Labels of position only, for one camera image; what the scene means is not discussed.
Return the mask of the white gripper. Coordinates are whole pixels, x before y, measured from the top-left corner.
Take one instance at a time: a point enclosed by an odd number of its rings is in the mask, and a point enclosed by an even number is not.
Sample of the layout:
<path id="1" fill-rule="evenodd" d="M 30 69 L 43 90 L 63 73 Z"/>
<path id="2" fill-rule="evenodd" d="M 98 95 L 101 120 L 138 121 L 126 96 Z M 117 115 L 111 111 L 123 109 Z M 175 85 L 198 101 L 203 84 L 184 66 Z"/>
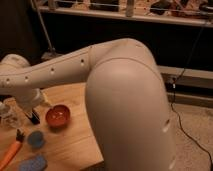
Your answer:
<path id="1" fill-rule="evenodd" d="M 44 97 L 40 89 L 26 89 L 17 91 L 14 98 L 18 106 L 25 112 L 31 113 L 32 110 L 41 103 L 45 107 L 52 107 L 50 101 Z"/>

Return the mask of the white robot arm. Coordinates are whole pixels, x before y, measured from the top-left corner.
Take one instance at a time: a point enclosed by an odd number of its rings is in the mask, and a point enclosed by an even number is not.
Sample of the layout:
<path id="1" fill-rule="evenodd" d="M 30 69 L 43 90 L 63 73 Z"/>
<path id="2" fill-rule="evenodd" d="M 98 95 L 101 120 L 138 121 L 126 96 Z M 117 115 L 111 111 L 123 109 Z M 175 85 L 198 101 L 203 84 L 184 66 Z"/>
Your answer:
<path id="1" fill-rule="evenodd" d="M 90 125 L 107 171 L 172 171 L 175 148 L 162 76 L 151 51 L 123 38 L 30 65 L 20 55 L 0 61 L 0 95 L 30 110 L 41 90 L 84 82 Z"/>

